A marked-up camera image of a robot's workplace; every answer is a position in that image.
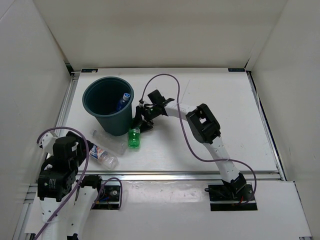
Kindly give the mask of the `green plastic bottle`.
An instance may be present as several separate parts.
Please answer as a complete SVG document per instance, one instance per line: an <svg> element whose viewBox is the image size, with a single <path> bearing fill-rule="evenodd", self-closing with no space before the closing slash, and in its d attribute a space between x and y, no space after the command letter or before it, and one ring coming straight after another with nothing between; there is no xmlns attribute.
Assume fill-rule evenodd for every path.
<svg viewBox="0 0 320 240"><path fill-rule="evenodd" d="M128 147L130 149L138 149L140 147L141 131L139 127L132 128L128 131Z"/></svg>

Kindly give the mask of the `blue label plastic bottle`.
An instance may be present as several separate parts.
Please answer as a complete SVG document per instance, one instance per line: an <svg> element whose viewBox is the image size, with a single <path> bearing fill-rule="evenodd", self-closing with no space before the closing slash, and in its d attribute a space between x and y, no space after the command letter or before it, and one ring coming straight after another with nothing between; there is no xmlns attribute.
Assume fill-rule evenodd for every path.
<svg viewBox="0 0 320 240"><path fill-rule="evenodd" d="M131 95L129 93L127 93L127 92L124 93L122 98L117 103L116 111L119 112L120 110L122 110L127 105L130 98L131 98Z"/></svg>

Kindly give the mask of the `white blue label bottle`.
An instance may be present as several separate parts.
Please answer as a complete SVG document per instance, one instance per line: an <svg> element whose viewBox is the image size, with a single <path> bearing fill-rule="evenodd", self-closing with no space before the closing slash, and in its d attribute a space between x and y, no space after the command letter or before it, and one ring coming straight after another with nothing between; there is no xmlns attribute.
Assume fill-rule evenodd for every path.
<svg viewBox="0 0 320 240"><path fill-rule="evenodd" d="M89 151L89 156L108 170L114 170L119 164L118 158L115 155L95 144Z"/></svg>

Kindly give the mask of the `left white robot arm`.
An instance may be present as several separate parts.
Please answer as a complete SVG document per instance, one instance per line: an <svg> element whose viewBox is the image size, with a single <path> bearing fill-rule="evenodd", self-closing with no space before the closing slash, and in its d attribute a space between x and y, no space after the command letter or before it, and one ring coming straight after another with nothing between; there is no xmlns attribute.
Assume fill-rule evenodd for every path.
<svg viewBox="0 0 320 240"><path fill-rule="evenodd" d="M80 240L94 200L105 194L100 176L78 173L81 165L88 167L92 143L73 128L67 131L58 137L50 128L36 141L50 155L37 179L42 226L36 240Z"/></svg>

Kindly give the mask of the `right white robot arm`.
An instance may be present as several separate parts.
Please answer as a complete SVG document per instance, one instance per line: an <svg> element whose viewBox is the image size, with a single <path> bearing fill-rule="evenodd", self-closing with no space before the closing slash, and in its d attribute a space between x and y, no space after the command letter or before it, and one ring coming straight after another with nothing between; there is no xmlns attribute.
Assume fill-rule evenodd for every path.
<svg viewBox="0 0 320 240"><path fill-rule="evenodd" d="M184 121L186 121L193 137L208 150L212 157L208 160L203 159L202 162L216 163L222 183L225 186L226 197L230 200L236 200L242 195L247 181L224 147L221 126L206 104L190 106L173 101L168 104L155 105L140 103L136 106L132 127L140 127L143 132L149 131L153 128L153 119L158 116L179 119L187 146L191 153L195 155L184 128Z"/></svg>

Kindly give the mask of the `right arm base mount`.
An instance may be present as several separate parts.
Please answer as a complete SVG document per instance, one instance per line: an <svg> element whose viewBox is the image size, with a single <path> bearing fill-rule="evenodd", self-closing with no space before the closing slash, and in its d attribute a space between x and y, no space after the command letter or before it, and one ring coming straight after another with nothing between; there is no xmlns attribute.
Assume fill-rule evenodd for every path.
<svg viewBox="0 0 320 240"><path fill-rule="evenodd" d="M234 195L224 185L208 185L204 189L209 195L211 212L257 211L257 202L252 197L253 187L247 184Z"/></svg>

